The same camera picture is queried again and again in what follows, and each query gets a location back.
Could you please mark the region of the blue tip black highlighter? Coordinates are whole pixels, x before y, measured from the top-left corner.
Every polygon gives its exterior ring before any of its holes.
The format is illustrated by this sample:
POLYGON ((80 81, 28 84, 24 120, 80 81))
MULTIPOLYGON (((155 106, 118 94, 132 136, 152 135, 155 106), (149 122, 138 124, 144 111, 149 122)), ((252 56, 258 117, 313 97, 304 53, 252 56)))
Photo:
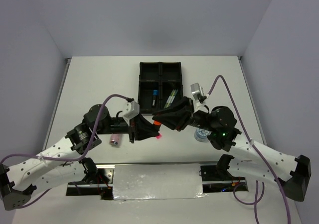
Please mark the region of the blue tip black highlighter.
POLYGON ((152 95, 152 105, 151 105, 152 108, 155 108, 155 107, 156 107, 156 105, 157 105, 157 100, 158 100, 158 96, 153 94, 153 95, 152 95))

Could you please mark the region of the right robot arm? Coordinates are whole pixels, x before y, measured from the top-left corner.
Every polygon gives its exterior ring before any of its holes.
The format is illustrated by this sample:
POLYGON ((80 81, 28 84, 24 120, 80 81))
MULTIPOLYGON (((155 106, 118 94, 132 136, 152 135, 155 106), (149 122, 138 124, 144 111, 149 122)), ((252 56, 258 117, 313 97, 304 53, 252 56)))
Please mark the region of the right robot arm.
POLYGON ((154 112, 153 120, 171 130, 193 126, 209 131, 207 139, 212 146, 226 152, 216 166, 220 179, 241 176, 280 184, 287 198, 304 201, 311 177, 310 159, 284 154, 248 138, 243 129, 236 128, 237 119, 230 108, 219 106, 211 112, 197 111, 192 99, 183 97, 178 103, 154 112))

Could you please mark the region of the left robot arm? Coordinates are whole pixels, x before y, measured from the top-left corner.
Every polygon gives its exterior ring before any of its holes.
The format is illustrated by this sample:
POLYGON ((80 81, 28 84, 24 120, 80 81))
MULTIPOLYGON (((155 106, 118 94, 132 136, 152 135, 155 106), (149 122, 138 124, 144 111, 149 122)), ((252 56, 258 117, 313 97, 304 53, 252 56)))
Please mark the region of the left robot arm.
POLYGON ((157 137, 160 128, 133 105, 125 105, 122 117, 111 117, 104 105, 94 105, 79 125, 48 149, 16 165, 1 164, 0 198, 5 210, 20 209, 35 195, 64 183, 97 181, 101 174, 83 155, 101 144, 100 134, 127 134, 131 143, 157 137))

